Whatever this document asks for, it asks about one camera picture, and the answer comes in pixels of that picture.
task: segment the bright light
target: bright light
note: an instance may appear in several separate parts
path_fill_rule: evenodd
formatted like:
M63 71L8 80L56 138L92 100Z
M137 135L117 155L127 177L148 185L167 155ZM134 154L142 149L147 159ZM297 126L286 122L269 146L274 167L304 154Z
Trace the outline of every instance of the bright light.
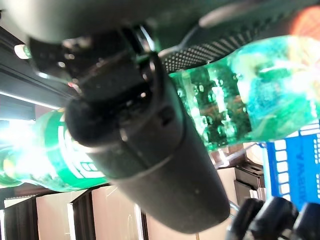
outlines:
M28 47L24 44L14 46L14 52L20 59L30 59L31 55L29 52L26 52Z
M32 131L34 120L8 119L9 127L0 130L0 140L14 146L23 146L35 137Z
M72 203L66 205L68 213L70 240L76 240L75 218L74 218L74 206Z
M135 220L138 230L138 240L144 240L144 231L142 227L142 218L141 218L141 209L140 207L135 204L134 205L134 213L135 213Z
M1 239L6 239L6 229L5 229L5 210L0 210L0 227L1 227Z

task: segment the bottle label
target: bottle label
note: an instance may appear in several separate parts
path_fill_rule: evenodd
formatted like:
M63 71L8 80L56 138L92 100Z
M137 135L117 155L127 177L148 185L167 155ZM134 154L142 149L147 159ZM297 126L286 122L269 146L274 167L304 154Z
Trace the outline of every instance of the bottle label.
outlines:
M105 175L98 171L91 158L80 151L80 146L72 139L65 125L65 115L62 115L59 122L58 144L62 158L70 172L78 179L103 178Z
M107 182L92 159L72 139L63 111L54 112L46 123L44 144L48 159L66 184L85 189Z

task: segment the beige wall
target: beige wall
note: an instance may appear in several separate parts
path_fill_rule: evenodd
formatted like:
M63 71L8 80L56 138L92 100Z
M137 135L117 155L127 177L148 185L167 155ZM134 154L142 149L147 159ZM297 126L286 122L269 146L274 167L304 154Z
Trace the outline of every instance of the beige wall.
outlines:
M135 204L117 187L93 190L92 203L96 240L139 240Z
M41 240L71 240L67 204L84 192L64 192L36 198Z

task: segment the plastic bottle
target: plastic bottle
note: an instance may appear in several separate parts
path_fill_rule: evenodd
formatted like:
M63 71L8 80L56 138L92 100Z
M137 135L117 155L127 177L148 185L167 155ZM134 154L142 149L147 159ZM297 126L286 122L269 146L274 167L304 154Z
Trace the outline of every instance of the plastic bottle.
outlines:
M209 151L281 139L320 114L320 42L280 36L172 73Z
M27 132L18 132L21 139L0 152L1 187L30 183L70 192L108 182L71 138L63 110L43 115Z

